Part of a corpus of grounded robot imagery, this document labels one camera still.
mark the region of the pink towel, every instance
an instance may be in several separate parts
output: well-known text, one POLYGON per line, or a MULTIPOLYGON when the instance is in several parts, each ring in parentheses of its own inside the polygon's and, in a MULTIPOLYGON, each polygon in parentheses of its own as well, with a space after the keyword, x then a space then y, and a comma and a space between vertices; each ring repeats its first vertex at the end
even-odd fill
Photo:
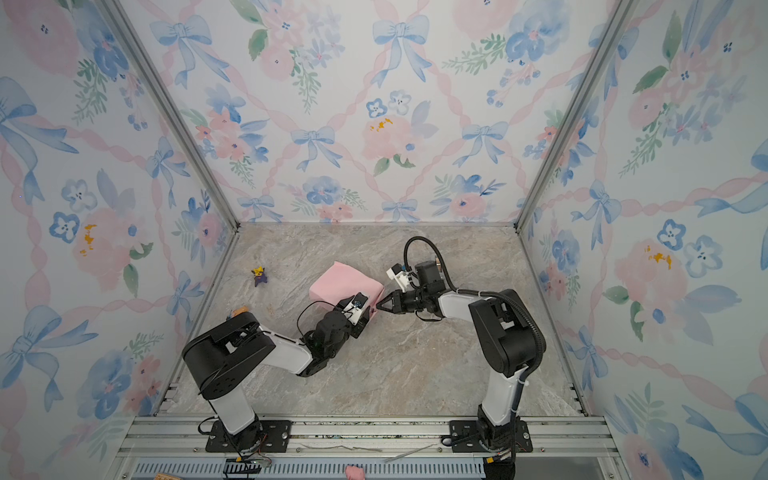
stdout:
POLYGON ((358 292, 368 297, 371 318, 376 312, 376 302, 384 291, 384 286, 373 278, 360 273, 344 263, 334 262, 326 272, 310 287, 310 300, 325 300, 336 305, 339 300, 349 298, 358 292))
POLYGON ((349 465, 344 473, 346 473, 346 480, 366 480, 366 471, 360 467, 349 465))

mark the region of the wall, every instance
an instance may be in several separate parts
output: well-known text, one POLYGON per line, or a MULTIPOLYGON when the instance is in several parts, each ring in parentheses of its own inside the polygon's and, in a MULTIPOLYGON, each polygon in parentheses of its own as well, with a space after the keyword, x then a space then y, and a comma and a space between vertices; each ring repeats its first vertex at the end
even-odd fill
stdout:
POLYGON ((0 478, 102 478, 229 235, 91 3, 4 0, 0 45, 0 478))
POLYGON ((614 0, 122 5, 243 220, 509 222, 614 0))
POLYGON ((766 21, 640 0, 525 232, 635 480, 768 478, 766 21))

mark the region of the pink cloth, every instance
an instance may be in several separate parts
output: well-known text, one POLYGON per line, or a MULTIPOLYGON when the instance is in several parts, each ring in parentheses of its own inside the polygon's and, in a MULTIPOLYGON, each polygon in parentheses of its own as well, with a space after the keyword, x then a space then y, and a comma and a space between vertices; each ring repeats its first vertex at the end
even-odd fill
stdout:
POLYGON ((339 300, 349 298, 360 292, 368 297, 371 318, 376 312, 376 302, 384 291, 384 286, 373 278, 360 273, 344 263, 334 262, 326 272, 310 287, 310 300, 325 300, 336 305, 339 300))
POLYGON ((346 473, 346 480, 366 480, 366 472, 360 467, 348 465, 344 473, 346 473))

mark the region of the marble floor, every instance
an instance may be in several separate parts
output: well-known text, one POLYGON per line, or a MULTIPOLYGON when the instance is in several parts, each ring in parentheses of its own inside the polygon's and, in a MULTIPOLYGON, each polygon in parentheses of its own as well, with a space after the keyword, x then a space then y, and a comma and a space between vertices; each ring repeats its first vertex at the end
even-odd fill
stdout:
MULTIPOLYGON (((543 331, 548 351, 529 378, 522 415, 578 415, 555 349, 544 303, 511 227, 425 225, 264 224, 243 227, 201 332, 231 310, 249 307, 267 328, 298 337, 296 317, 309 303, 310 285, 334 260, 394 289, 386 268, 402 262, 405 241, 423 235, 440 249, 459 288, 517 290, 543 331), (253 287, 250 269, 263 265, 269 283, 253 287)), ((416 264, 434 258, 423 243, 409 249, 416 264)), ((301 319, 314 327, 325 311, 313 306, 301 319)), ((360 338, 351 338, 328 366, 309 378, 271 366, 243 382, 257 413, 347 415, 476 415, 490 367, 470 322, 426 323, 413 315, 379 312, 360 338)), ((184 370, 169 412, 209 412, 184 370)))

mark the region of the blue ribbon bow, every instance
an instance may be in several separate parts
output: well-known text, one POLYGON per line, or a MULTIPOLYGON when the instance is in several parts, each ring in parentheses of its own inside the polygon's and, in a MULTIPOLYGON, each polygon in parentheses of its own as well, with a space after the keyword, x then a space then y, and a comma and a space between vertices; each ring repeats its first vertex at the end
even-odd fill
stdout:
POLYGON ((54 349, 62 346, 78 345, 98 336, 97 333, 85 333, 88 321, 85 320, 74 329, 62 333, 52 339, 43 340, 50 332, 61 324, 61 316, 48 306, 38 305, 27 313, 24 320, 24 335, 18 337, 10 351, 0 355, 0 388, 7 389, 13 385, 22 373, 24 361, 36 369, 40 369, 51 379, 45 388, 43 404, 45 411, 50 412, 54 400, 62 400, 64 396, 58 390, 54 377, 58 371, 58 360, 45 352, 32 352, 32 347, 54 349))
POLYGON ((256 220, 260 219, 264 214, 272 220, 275 220, 277 223, 282 223, 280 219, 283 218, 283 216, 276 214, 267 208, 275 206, 275 200, 273 200, 273 198, 269 195, 262 195, 258 198, 240 197, 237 199, 237 203, 239 203, 241 207, 253 208, 253 218, 250 219, 251 222, 255 222, 256 220))
POLYGON ((333 129, 331 127, 322 127, 317 131, 294 130, 290 133, 290 137, 291 140, 293 140, 293 143, 296 145, 306 144, 310 153, 309 158, 296 166, 297 170, 306 172, 306 167, 310 164, 311 161, 317 158, 318 148, 321 152, 323 152, 323 156, 325 156, 325 158, 327 158, 330 163, 336 165, 338 168, 341 168, 341 165, 339 165, 337 160, 339 160, 342 156, 328 150, 328 148, 322 145, 333 145, 336 142, 334 140, 335 134, 333 133, 333 129))
POLYGON ((605 193, 605 186, 603 182, 595 180, 592 182, 592 186, 589 188, 589 196, 596 201, 592 204, 592 207, 587 210, 587 213, 571 212, 573 218, 572 222, 583 218, 585 220, 592 220, 592 217, 597 216, 594 221, 594 228, 592 229, 592 250, 594 250, 594 242, 603 243, 603 215, 605 215, 605 221, 612 223, 616 218, 621 215, 621 202, 610 198, 605 193))
POLYGON ((192 15, 188 18, 186 24, 177 23, 176 25, 171 25, 168 22, 152 22, 149 25, 149 28, 161 45, 170 47, 177 41, 179 42, 179 51, 184 60, 184 70, 176 74, 174 84, 181 84, 184 88, 187 87, 187 73, 194 70, 195 67, 194 55, 192 54, 193 50, 197 56, 200 57, 200 60, 208 65, 208 68, 213 70, 215 74, 226 81, 230 81, 227 74, 222 70, 223 68, 229 67, 230 64, 209 55, 203 51, 199 45, 194 43, 197 42, 203 45, 210 45, 212 43, 210 40, 208 24, 203 20, 203 17, 192 15), (190 42, 189 45, 184 41, 185 38, 190 42))
POLYGON ((166 137, 160 137, 157 142, 157 150, 154 155, 147 159, 146 170, 150 174, 150 177, 157 178, 160 172, 163 172, 165 180, 168 181, 168 208, 176 207, 176 200, 174 199, 174 177, 170 171, 173 170, 179 175, 189 177, 189 173, 184 169, 187 162, 179 162, 177 164, 168 161, 169 158, 174 156, 174 149, 170 147, 170 143, 166 137))
POLYGON ((33 173, 38 165, 38 155, 23 135, 3 124, 5 121, 8 121, 9 124, 16 127, 20 132, 56 150, 66 151, 71 154, 80 153, 77 149, 62 141, 67 136, 66 128, 39 128, 15 120, 16 118, 31 117, 37 113, 38 109, 35 107, 35 104, 32 103, 27 92, 24 91, 24 88, 16 80, 10 77, 0 78, 0 135, 11 145, 29 169, 26 177, 24 177, 22 188, 24 191, 24 201, 27 205, 32 204, 33 197, 45 201, 43 193, 38 186, 38 180, 33 173))
POLYGON ((383 202, 382 210, 385 212, 392 212, 392 222, 400 220, 400 214, 402 214, 406 221, 409 223, 418 222, 419 218, 414 217, 409 212, 415 212, 419 202, 412 198, 404 202, 383 202))
POLYGON ((594 371, 594 376, 598 378, 604 377, 608 374, 608 364, 603 357, 598 355, 597 349, 592 345, 592 337, 586 326, 582 326, 578 330, 578 338, 584 346, 574 350, 570 343, 565 342, 565 348, 568 349, 568 352, 576 355, 576 358, 579 360, 583 360, 589 355, 589 359, 584 362, 584 371, 581 374, 581 388, 592 390, 592 372, 594 371))
POLYGON ((389 56, 389 67, 381 70, 377 73, 371 84, 377 84, 381 88, 384 78, 390 70, 394 70, 400 65, 402 59, 402 50, 406 51, 406 57, 411 64, 411 68, 422 79, 426 81, 424 77, 424 68, 431 67, 432 63, 426 61, 424 58, 419 57, 410 42, 424 45, 427 41, 427 35, 429 34, 429 19, 424 15, 417 15, 408 23, 391 22, 389 20, 379 20, 373 24, 373 41, 378 45, 385 45, 392 42, 392 54, 389 56), (403 38, 402 50, 400 48, 400 40, 403 38))
POLYGON ((190 320, 190 311, 192 310, 192 306, 190 305, 190 301, 187 299, 200 296, 204 293, 203 290, 200 290, 200 282, 195 283, 192 288, 187 290, 191 283, 192 280, 190 280, 190 276, 187 274, 187 272, 182 270, 179 273, 179 286, 176 288, 176 292, 174 292, 174 295, 170 298, 170 302, 168 302, 168 305, 165 307, 165 311, 171 315, 176 315, 176 312, 179 310, 179 306, 187 311, 187 321, 185 323, 187 326, 187 331, 189 331, 190 327, 192 327, 192 321, 190 320))
POLYGON ((497 164, 498 156, 503 154, 504 151, 492 144, 488 138, 501 140, 507 134, 507 128, 509 128, 509 124, 505 121, 496 122, 490 127, 480 127, 479 125, 474 124, 467 125, 462 129, 462 138, 464 140, 471 140, 474 138, 475 143, 472 145, 472 151, 469 152, 469 155, 459 158, 457 161, 453 162, 453 164, 461 167, 468 158, 478 154, 483 144, 483 137, 485 137, 485 149, 488 151, 488 156, 493 160, 493 163, 497 164))
MULTIPOLYGON (((768 172, 768 140, 765 140, 752 155, 752 166, 757 170, 768 172)), ((768 207, 768 182, 760 185, 746 197, 735 203, 729 203, 721 198, 704 198, 697 200, 701 208, 699 217, 713 214, 721 210, 731 209, 740 214, 752 214, 768 207)), ((760 269, 768 269, 768 229, 763 234, 763 245, 760 250, 760 269)))

